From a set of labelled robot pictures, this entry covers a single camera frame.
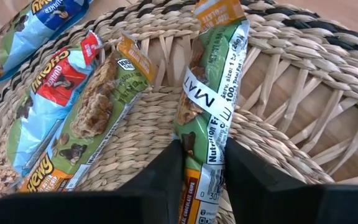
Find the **woven basket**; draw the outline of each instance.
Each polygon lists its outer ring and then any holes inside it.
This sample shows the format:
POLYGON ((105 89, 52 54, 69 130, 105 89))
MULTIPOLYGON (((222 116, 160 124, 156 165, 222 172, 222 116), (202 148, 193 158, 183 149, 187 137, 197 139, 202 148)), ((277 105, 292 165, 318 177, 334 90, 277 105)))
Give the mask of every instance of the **woven basket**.
MULTIPOLYGON (((241 2, 251 30, 231 136, 306 183, 333 182, 319 165, 335 173, 336 180, 357 176, 358 33, 295 6, 241 2)), ((14 108, 54 52, 78 43, 91 29, 108 48, 125 30, 140 40, 142 50, 156 64, 155 85, 121 122, 78 190, 114 190, 127 182, 172 140, 182 71, 200 28, 192 14, 194 4, 138 2, 74 26, 46 43, 0 95, 0 150, 14 108)), ((218 222, 234 223, 226 192, 218 222)))

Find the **chewy logo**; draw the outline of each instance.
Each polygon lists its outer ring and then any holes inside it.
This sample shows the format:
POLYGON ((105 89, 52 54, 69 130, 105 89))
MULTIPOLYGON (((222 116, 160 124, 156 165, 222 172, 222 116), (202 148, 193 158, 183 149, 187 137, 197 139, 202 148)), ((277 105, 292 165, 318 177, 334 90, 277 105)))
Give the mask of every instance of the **chewy logo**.
POLYGON ((31 3, 31 11, 33 14, 40 11, 42 7, 48 3, 52 2, 52 0, 33 0, 31 3))
POLYGON ((27 190, 29 192, 37 192, 38 187, 42 181, 53 172, 53 164, 51 163, 48 154, 44 155, 41 159, 40 164, 30 176, 29 183, 27 184, 27 190))
POLYGON ((53 68, 55 68, 56 64, 64 58, 67 58, 69 55, 70 52, 68 50, 64 50, 63 52, 60 52, 58 55, 50 59, 49 63, 31 84, 31 88, 34 93, 38 91, 40 86, 44 83, 44 80, 48 77, 49 73, 52 72, 53 68))

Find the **granola bar wrapper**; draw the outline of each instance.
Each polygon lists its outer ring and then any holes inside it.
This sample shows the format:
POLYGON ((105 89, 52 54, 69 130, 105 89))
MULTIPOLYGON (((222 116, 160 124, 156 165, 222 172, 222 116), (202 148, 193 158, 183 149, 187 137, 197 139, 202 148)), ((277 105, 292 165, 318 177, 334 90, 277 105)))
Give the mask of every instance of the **granola bar wrapper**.
POLYGON ((174 122, 187 152, 179 223, 214 223, 224 185, 224 148, 246 58, 249 21, 238 0, 206 0, 174 122))
POLYGON ((148 85, 150 60, 125 36, 91 77, 21 192, 72 191, 148 85))
POLYGON ((6 147, 0 147, 0 191, 30 172, 96 69, 101 41, 89 32, 56 52, 16 108, 6 147))
POLYGON ((21 64, 89 0, 33 0, 0 30, 0 77, 21 64))

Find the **barcode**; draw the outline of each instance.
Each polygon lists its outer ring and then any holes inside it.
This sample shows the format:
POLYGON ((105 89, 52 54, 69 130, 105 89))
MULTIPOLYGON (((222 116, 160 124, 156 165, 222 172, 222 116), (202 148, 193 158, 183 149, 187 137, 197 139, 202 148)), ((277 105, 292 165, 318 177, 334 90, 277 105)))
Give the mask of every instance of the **barcode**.
POLYGON ((198 224, 212 224, 212 219, 206 217, 200 217, 198 219, 198 224))
POLYGON ((211 176, 211 182, 209 183, 208 186, 208 195, 220 194, 220 191, 224 183, 223 169, 212 169, 210 176, 211 176))

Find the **woven rim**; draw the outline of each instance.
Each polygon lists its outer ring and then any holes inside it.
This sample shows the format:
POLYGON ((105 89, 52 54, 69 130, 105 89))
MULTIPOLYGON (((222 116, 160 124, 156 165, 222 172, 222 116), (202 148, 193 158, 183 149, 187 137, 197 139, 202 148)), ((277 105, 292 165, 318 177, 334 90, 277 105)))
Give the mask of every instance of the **woven rim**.
MULTIPOLYGON (((200 28, 191 12, 194 3, 177 0, 138 2, 74 26, 57 40, 45 44, 21 67, 0 94, 0 140, 6 135, 14 116, 12 109, 32 80, 31 74, 38 73, 57 49, 78 43, 90 29, 102 37, 107 47, 117 42, 120 30, 136 36, 142 41, 142 46, 157 37, 192 39, 198 35, 200 28)), ((280 55, 338 90, 341 95, 356 99, 358 104, 358 33, 347 30, 338 22, 322 19, 309 10, 288 4, 242 1, 242 7, 251 21, 251 49, 245 70, 260 52, 280 55)))

